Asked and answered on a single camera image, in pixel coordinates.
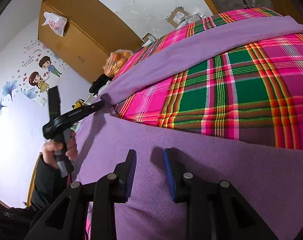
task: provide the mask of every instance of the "plaid bed sheet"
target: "plaid bed sheet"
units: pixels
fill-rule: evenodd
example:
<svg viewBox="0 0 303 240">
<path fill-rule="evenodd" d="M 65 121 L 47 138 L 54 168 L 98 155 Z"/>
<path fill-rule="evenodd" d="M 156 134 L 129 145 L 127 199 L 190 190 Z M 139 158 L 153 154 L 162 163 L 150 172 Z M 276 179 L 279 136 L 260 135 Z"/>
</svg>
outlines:
<svg viewBox="0 0 303 240">
<path fill-rule="evenodd" d="M 270 16 L 280 15 L 268 8 L 240 9 L 184 26 L 133 55 L 115 78 L 191 35 Z M 119 118 L 132 122 L 303 149 L 303 35 L 232 49 L 153 84 L 114 108 Z"/>
</svg>

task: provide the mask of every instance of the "yellow dress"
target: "yellow dress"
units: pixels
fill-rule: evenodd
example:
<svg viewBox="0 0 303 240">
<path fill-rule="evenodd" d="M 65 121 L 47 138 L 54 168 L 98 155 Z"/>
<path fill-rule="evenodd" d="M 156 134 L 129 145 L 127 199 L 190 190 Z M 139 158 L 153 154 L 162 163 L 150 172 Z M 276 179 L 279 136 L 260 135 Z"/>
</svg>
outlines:
<svg viewBox="0 0 303 240">
<path fill-rule="evenodd" d="M 47 92 L 49 85 L 44 81 L 44 80 L 39 80 L 39 82 L 37 83 L 38 88 L 40 89 L 40 92 Z"/>
</svg>

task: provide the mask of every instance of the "silver bolt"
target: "silver bolt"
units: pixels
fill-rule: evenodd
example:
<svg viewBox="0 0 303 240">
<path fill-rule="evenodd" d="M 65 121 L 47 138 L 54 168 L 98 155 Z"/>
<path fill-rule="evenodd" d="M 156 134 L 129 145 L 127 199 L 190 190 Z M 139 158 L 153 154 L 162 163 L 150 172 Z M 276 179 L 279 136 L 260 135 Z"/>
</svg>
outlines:
<svg viewBox="0 0 303 240">
<path fill-rule="evenodd" d="M 184 173 L 184 178 L 185 179 L 191 179 L 193 177 L 193 174 L 192 173 L 190 173 L 190 172 L 185 172 Z"/>
<path fill-rule="evenodd" d="M 70 185 L 72 188 L 78 188 L 80 186 L 80 182 L 79 181 L 74 181 L 71 183 Z"/>
<path fill-rule="evenodd" d="M 117 178 L 117 175 L 115 173 L 109 173 L 107 175 L 107 179 L 116 179 Z"/>
<path fill-rule="evenodd" d="M 222 186 L 222 187 L 229 187 L 229 182 L 228 181 L 226 181 L 226 180 L 222 180 L 221 182 L 220 182 L 220 185 Z"/>
</svg>

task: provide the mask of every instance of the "purple fleece fabric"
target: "purple fleece fabric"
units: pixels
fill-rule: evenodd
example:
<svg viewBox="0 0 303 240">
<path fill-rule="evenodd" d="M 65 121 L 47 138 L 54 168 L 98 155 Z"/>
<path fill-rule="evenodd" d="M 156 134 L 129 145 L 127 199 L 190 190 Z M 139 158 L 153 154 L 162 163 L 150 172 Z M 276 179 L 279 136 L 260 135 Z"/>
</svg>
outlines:
<svg viewBox="0 0 303 240">
<path fill-rule="evenodd" d="M 264 17 L 219 26 L 177 42 L 137 64 L 105 90 L 116 104 L 136 91 L 224 51 L 254 41 L 302 33 L 291 17 Z M 280 240 L 303 226 L 303 151 L 247 144 L 119 119 L 108 106 L 85 118 L 76 135 L 73 179 L 97 181 L 137 152 L 132 195 L 115 205 L 119 239 L 184 239 L 186 204 L 174 204 L 166 184 L 162 151 L 175 147 L 188 171 L 204 180 L 230 181 Z"/>
<path fill-rule="evenodd" d="M 116 105 L 148 85 L 221 53 L 252 42 L 294 33 L 303 33 L 303 25 L 290 16 L 251 18 L 209 29 L 178 41 L 139 62 L 111 82 L 101 98 Z"/>
<path fill-rule="evenodd" d="M 131 197 L 115 204 L 118 239 L 185 239 L 186 204 L 172 202 L 164 171 L 162 151 L 171 147 L 189 172 L 231 182 L 279 240 L 293 240 L 302 228 L 303 151 L 147 126 L 105 112 L 81 124 L 74 179 L 95 182 L 125 161 L 129 149 L 136 150 Z"/>
</svg>

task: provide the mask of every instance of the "cartoon couple decal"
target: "cartoon couple decal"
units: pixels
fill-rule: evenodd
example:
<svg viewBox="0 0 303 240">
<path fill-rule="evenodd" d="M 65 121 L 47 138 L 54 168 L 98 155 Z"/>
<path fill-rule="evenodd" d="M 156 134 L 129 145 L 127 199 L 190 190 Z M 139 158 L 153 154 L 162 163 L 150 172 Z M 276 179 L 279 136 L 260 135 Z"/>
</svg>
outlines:
<svg viewBox="0 0 303 240">
<path fill-rule="evenodd" d="M 55 68 L 55 66 L 51 65 L 51 60 L 49 56 L 44 56 L 41 60 L 39 60 L 39 66 L 44 69 L 48 68 L 51 73 L 58 77 L 60 77 L 61 75 L 61 73 Z M 48 93 L 49 85 L 45 82 L 48 78 L 42 79 L 39 73 L 37 71 L 34 71 L 29 77 L 29 84 L 32 86 L 37 86 L 40 89 L 40 93 Z"/>
</svg>

